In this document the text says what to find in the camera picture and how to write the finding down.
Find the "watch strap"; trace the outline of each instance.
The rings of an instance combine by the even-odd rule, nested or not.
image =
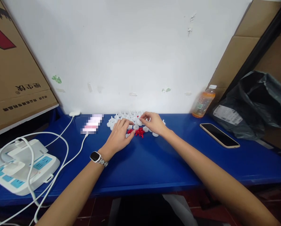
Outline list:
[[[97,163],[99,163],[99,164],[103,165],[104,167],[106,167],[106,166],[108,166],[108,163],[109,163],[109,162],[106,162],[106,161],[102,158],[102,156],[100,156],[100,158],[99,158],[99,160],[97,161]]]

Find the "phone screen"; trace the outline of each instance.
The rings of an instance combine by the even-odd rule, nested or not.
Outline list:
[[[213,134],[219,141],[221,141],[226,146],[236,146],[239,145],[236,141],[231,139],[213,124],[201,124],[206,130],[208,130],[211,134]]]

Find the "hand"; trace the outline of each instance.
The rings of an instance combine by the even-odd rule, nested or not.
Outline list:
[[[152,132],[157,133],[158,135],[163,136],[169,129],[162,122],[159,114],[154,112],[145,112],[141,117],[140,121],[145,124]]]
[[[119,119],[114,125],[113,130],[103,147],[98,151],[105,161],[109,161],[115,153],[126,147],[134,137],[133,130],[129,137],[126,138],[126,133],[129,125],[134,125],[128,119]]]

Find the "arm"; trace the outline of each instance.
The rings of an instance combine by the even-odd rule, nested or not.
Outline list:
[[[249,190],[216,163],[169,130],[158,114],[145,112],[141,116],[141,122],[168,141],[208,190],[235,213],[245,225],[281,225]]]
[[[115,153],[130,143],[135,130],[126,138],[129,124],[133,125],[133,122],[123,119],[114,125],[107,142],[98,151],[104,160],[109,161]],[[37,226],[73,225],[103,169],[101,164],[93,161],[88,163],[46,211]]]

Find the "blue table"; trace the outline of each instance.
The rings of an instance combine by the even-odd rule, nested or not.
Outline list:
[[[89,135],[80,155],[67,165],[60,173],[52,191],[47,197],[53,202],[75,176],[90,161],[91,152],[97,151],[106,142],[111,131],[106,126],[111,115],[105,115],[97,134]],[[84,135],[80,130],[89,115],[74,118],[72,124],[63,134],[69,144],[68,160],[80,149]],[[216,164],[230,173],[244,185],[281,183],[281,157],[266,149],[257,142],[236,139],[240,148],[226,149],[219,145],[203,129],[200,123],[213,123],[222,131],[221,126],[209,116],[202,119],[190,114],[161,114],[167,127],[178,136],[197,148]],[[70,121],[69,116],[62,116],[54,122],[47,131],[60,134]],[[44,145],[55,139],[55,136],[41,134],[37,136]],[[48,147],[49,154],[56,156],[61,162],[64,159],[66,146],[58,139]],[[39,187],[38,196],[47,184]],[[176,153],[176,151],[161,137],[154,137],[150,132],[144,138],[134,137],[131,143],[118,152],[110,161],[97,181],[92,196],[111,195],[124,196],[140,193],[163,193],[187,190],[202,186],[202,182]],[[28,204],[31,196],[17,196],[0,186],[0,206]]]

